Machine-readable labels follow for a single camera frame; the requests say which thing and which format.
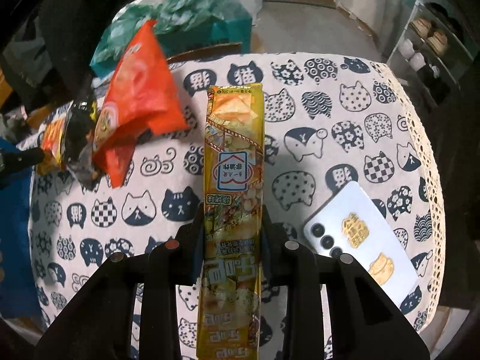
green plastic bag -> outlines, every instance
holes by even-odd
[[[156,19],[154,33],[167,57],[215,44],[242,43],[250,51],[251,16],[239,1],[165,0],[157,7],[131,5],[103,33],[90,67],[103,78],[115,70],[125,48],[145,21]]]

gray floor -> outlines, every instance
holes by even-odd
[[[383,62],[373,40],[334,9],[264,2],[254,31],[267,53],[308,52]]]

yellow snack bag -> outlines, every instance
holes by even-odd
[[[257,360],[263,90],[261,84],[211,86],[207,94],[197,357]]]

red snack bag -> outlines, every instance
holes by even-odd
[[[138,30],[119,61],[106,93],[94,135],[93,159],[109,174],[112,187],[123,184],[138,137],[187,130],[177,87],[152,32],[154,20]]]

cat-patterned tablecloth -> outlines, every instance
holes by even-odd
[[[95,191],[84,190],[69,173],[62,172],[36,177],[33,183],[32,267],[45,323],[55,319],[113,252],[129,256],[150,252],[193,219],[203,195],[207,87],[263,83],[264,202],[270,216],[291,238],[303,242],[299,229],[305,219],[347,181],[358,181],[417,271],[417,283],[408,289],[410,294],[400,310],[417,331],[425,327],[435,249],[425,170],[401,102],[382,73],[386,67],[339,55],[293,53],[232,55],[170,68],[190,131],[139,145],[123,187],[115,190],[108,178]],[[306,181],[307,187],[284,182],[289,176]],[[276,183],[284,188],[275,188]],[[140,285],[133,318],[133,356],[138,354],[142,291]],[[184,359],[196,358],[198,294],[198,286],[177,289]],[[280,358],[286,296],[286,288],[263,282],[262,359]],[[329,358],[328,316],[325,323]]]

